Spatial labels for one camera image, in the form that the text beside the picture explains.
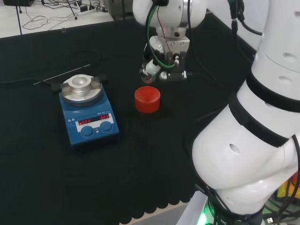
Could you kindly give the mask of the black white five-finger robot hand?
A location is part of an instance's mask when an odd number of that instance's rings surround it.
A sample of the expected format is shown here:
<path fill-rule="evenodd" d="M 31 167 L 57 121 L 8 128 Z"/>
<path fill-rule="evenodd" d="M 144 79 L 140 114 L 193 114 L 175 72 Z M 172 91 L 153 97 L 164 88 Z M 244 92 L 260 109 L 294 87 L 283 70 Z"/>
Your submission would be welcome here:
<path fill-rule="evenodd" d="M 152 36 L 147 41 L 143 52 L 140 75 L 142 81 L 151 84 L 156 80 L 182 81 L 190 75 L 185 70 L 185 61 L 190 40 Z"/>

